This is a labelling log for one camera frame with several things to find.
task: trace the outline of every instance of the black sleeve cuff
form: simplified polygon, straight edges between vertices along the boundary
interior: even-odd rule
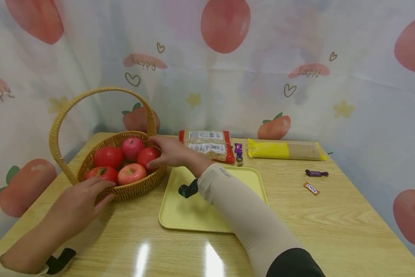
[[[292,248],[281,253],[272,262],[266,277],[325,277],[309,252]]]

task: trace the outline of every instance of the left hand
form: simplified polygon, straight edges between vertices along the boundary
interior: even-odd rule
[[[81,233],[91,224],[115,195],[106,196],[95,204],[97,195],[115,183],[99,177],[68,187],[53,203],[39,227],[51,233],[56,239],[66,242]]]

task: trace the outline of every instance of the fabric backdrop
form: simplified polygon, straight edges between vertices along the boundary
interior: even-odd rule
[[[0,0],[0,239],[59,173],[56,114],[102,86],[160,134],[319,141],[415,255],[415,0]],[[65,159],[137,103],[74,107]]]

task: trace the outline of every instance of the star print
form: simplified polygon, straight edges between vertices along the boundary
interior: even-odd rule
[[[347,101],[341,101],[341,104],[333,105],[333,109],[336,111],[335,118],[339,118],[343,116],[345,118],[349,118],[352,115],[352,112],[355,111],[354,105],[347,105]]]
[[[190,109],[193,110],[195,106],[201,105],[201,94],[190,93],[189,98],[186,98],[186,102],[190,104]]]
[[[61,99],[56,99],[55,97],[52,97],[49,99],[50,107],[49,110],[47,110],[48,113],[59,113],[62,108],[67,105],[68,100],[66,97],[61,97]]]

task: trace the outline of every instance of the plastic bag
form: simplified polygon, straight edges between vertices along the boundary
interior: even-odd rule
[[[287,160],[326,160],[318,142],[255,142],[248,140],[249,157]]]
[[[191,131],[179,132],[179,140],[188,148],[204,153],[211,160],[235,163],[228,131]]]

